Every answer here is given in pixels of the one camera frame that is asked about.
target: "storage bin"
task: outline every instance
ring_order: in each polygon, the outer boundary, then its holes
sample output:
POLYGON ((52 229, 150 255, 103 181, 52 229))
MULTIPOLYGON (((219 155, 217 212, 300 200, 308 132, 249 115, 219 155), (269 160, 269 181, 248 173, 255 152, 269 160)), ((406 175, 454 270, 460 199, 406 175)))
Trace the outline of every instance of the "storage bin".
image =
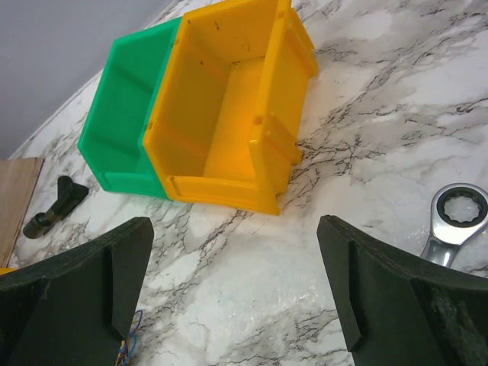
POLYGON ((180 22, 114 41, 78 144, 106 191, 168 197, 143 136, 180 22))
POLYGON ((168 196, 278 215, 317 71, 289 0, 185 14, 144 137, 168 196))

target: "green plastic container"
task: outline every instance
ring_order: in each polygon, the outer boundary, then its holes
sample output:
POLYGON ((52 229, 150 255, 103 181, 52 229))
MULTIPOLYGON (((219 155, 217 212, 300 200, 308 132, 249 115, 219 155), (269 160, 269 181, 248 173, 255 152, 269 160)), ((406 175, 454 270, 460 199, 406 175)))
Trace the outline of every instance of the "green plastic container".
POLYGON ((168 199, 143 137, 180 21, 114 41, 78 143, 106 191, 168 199))

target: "yellow bin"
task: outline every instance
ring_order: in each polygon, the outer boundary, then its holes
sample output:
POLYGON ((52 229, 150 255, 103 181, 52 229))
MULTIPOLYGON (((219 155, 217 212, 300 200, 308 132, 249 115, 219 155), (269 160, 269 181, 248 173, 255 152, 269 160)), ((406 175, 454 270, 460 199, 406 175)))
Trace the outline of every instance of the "yellow bin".
POLYGON ((278 215, 317 71, 290 0, 185 14, 143 142, 168 196, 278 215))

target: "marble countertop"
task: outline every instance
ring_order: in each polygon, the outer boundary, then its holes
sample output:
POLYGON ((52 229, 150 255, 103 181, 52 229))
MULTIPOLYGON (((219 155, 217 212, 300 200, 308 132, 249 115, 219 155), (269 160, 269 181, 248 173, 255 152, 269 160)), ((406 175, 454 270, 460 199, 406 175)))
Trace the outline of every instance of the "marble countertop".
MULTIPOLYGON (((156 23, 210 3, 183 0, 156 23)), ((100 189, 76 147, 99 75, 15 154, 46 159, 27 218, 56 197, 56 177, 88 199, 43 239, 18 240, 25 266, 135 216, 155 230, 138 308, 134 365, 353 365, 320 258, 316 227, 335 214, 418 255, 442 186, 488 189, 488 3, 300 0, 316 45, 282 214, 189 205, 100 189)), ((488 276, 482 234, 453 267, 488 276)))

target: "wooden board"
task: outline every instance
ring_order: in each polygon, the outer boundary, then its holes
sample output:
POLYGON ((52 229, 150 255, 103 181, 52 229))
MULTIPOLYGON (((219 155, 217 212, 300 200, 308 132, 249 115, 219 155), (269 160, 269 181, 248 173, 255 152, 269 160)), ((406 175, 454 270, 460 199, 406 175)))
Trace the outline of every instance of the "wooden board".
POLYGON ((43 162, 0 160, 0 268, 8 266, 43 162))

